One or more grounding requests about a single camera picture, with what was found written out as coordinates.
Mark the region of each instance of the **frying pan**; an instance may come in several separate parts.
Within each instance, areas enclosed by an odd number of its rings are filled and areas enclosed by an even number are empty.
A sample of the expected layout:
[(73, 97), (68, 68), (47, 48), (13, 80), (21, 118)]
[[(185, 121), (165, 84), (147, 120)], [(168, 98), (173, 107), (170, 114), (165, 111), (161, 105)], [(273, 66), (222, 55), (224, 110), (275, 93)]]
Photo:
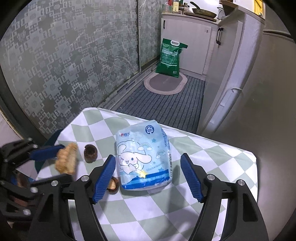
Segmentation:
[(210, 18), (215, 18), (217, 16), (217, 14), (213, 13), (213, 12), (210, 12), (210, 11), (207, 11), (207, 10), (203, 10), (203, 9), (200, 9), (200, 7), (195, 4), (194, 2), (190, 2), (192, 5), (194, 5), (196, 8), (192, 8), (192, 11), (195, 13), (195, 14), (199, 14), (199, 15), (203, 15), (203, 16), (207, 16), (207, 17), (210, 17)]

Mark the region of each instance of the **bag handle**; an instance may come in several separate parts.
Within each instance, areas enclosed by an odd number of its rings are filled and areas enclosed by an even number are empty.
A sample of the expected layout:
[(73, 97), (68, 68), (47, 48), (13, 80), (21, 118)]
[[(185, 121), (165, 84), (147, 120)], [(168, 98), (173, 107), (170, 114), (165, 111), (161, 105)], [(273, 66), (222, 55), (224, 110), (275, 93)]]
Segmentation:
[(174, 45), (174, 46), (179, 46), (180, 43), (178, 41), (175, 41), (175, 40), (171, 40), (170, 41), (171, 45)]

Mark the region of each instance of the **checkered tablecloth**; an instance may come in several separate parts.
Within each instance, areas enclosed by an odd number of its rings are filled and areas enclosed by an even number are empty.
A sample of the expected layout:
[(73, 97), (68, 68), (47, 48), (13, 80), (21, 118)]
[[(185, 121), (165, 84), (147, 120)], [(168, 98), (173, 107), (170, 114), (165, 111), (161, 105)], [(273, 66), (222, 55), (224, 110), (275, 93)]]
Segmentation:
[[(57, 143), (77, 143), (78, 168), (76, 179), (88, 175), (101, 166), (109, 154), (116, 155), (115, 134), (130, 125), (145, 120), (101, 108), (84, 109), (60, 134)], [(119, 190), (115, 195), (105, 193), (94, 205), (98, 220), (108, 240), (188, 240), (200, 214), (202, 204), (191, 195), (180, 168), (180, 156), (188, 153), (193, 163), (222, 181), (245, 180), (257, 200), (257, 166), (255, 156), (239, 148), (222, 144), (185, 131), (161, 125), (166, 132), (172, 153), (173, 180), (164, 188), (147, 191)], [(83, 158), (86, 144), (98, 148), (98, 159), (88, 164)], [(38, 179), (58, 175), (51, 161), (47, 161)], [(213, 241), (220, 240), (227, 200), (222, 200)], [(75, 204), (70, 202), (72, 226), (77, 240), (83, 240)]]

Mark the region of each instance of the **blue gripper pad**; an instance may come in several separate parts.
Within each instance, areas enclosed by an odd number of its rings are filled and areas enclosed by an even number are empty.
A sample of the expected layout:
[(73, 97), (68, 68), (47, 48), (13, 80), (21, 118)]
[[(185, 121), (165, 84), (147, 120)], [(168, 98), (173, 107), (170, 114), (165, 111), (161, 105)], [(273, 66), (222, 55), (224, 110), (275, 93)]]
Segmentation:
[(65, 148), (64, 145), (57, 145), (33, 150), (30, 152), (30, 159), (34, 161), (45, 161), (55, 158), (58, 151), (63, 148)]
[(187, 160), (187, 157), (183, 154), (181, 156), (180, 162), (181, 162), (182, 172), (184, 173), (185, 179), (188, 183), (192, 196), (196, 198), (198, 202), (201, 202), (201, 200), (204, 197), (202, 194), (202, 187), (199, 179), (197, 178), (195, 171), (193, 170), (190, 164), (192, 163), (191, 160), (190, 159)]
[(109, 181), (112, 178), (113, 172), (115, 170), (116, 160), (115, 157), (112, 156), (108, 163), (106, 163), (104, 169), (102, 170), (96, 184), (94, 187), (94, 195), (92, 197), (93, 201), (97, 203), (101, 200), (105, 194)]

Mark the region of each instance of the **bottle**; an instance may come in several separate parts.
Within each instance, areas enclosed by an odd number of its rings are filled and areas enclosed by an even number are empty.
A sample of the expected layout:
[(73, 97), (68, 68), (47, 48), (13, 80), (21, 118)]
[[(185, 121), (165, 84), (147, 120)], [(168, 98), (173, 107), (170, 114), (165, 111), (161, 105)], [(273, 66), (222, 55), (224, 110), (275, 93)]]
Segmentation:
[(163, 4), (163, 13), (172, 13), (172, 6), (170, 0), (166, 0)]
[(173, 13), (179, 14), (179, 1), (173, 0)]

